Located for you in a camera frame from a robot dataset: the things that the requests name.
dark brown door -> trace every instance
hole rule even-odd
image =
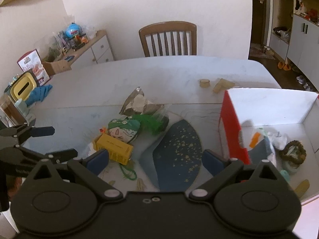
[[[253,0],[251,43],[263,44],[266,24],[266,0]]]

wooden chair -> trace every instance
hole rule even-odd
[[[184,37],[184,55],[188,55],[188,47],[187,47],[187,35],[186,32],[190,32],[191,36],[191,55],[197,54],[197,27],[193,23],[189,22],[179,22],[179,21],[173,21],[173,22],[162,22],[162,23],[155,23],[148,25],[144,28],[141,28],[139,30],[139,36],[141,39],[142,47],[144,50],[144,54],[146,57],[150,56],[150,52],[148,50],[146,36],[151,36],[152,41],[152,48],[153,48],[153,54],[154,56],[157,56],[156,53],[156,46],[154,42],[153,35],[157,35],[158,39],[158,45],[159,45],[159,52],[160,55],[163,55],[163,49],[162,49],[162,42],[160,39],[160,33],[164,33],[164,44],[165,44],[165,53],[167,56],[169,56],[169,49],[168,49],[168,41],[167,41],[167,35],[166,33],[170,32],[171,34],[171,46],[172,46],[172,55],[175,56],[175,42],[173,37],[173,32],[177,32],[177,54],[182,55],[182,49],[181,49],[181,35],[180,32],[182,32]]]

red box side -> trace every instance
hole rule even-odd
[[[250,164],[247,149],[241,148],[239,143],[241,126],[228,91],[225,91],[224,94],[224,100],[221,107],[221,119],[224,123],[229,156],[242,160],[244,164]]]

brown scrunchie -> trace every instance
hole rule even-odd
[[[297,150],[298,159],[294,158],[291,155],[287,156],[287,153],[291,146],[298,147],[298,150]],[[307,154],[306,154],[306,150],[303,148],[303,145],[299,141],[294,140],[289,142],[283,150],[279,151],[279,156],[281,159],[285,161],[290,161],[290,162],[293,162],[294,164],[300,165],[305,161]]]

white table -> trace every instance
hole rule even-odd
[[[199,87],[198,80],[202,78],[211,81],[210,88]],[[154,103],[172,104],[169,107],[171,123],[186,119],[199,134],[202,147],[220,153],[218,120],[223,92],[212,93],[220,78],[239,87],[280,88],[263,65],[250,60],[155,57],[72,70],[54,76],[49,82],[53,89],[48,97],[32,110],[36,114],[36,126],[52,125],[55,135],[31,138],[25,147],[40,153],[75,148],[80,156],[86,156],[88,144],[99,134],[99,129],[107,126],[112,118],[119,117],[118,112],[125,99],[140,86],[145,96]],[[155,140],[145,133],[138,137],[133,142],[133,159],[138,160],[141,152]],[[136,172],[143,176],[138,163]],[[107,175],[102,178],[106,181],[111,179]],[[210,178],[207,170],[201,168],[191,189]],[[135,189],[129,183],[114,186],[124,193]],[[152,190],[155,190],[153,186],[146,189]],[[300,218],[297,227],[304,227],[302,222],[307,223],[307,217]],[[305,233],[301,231],[298,234],[303,236]]]

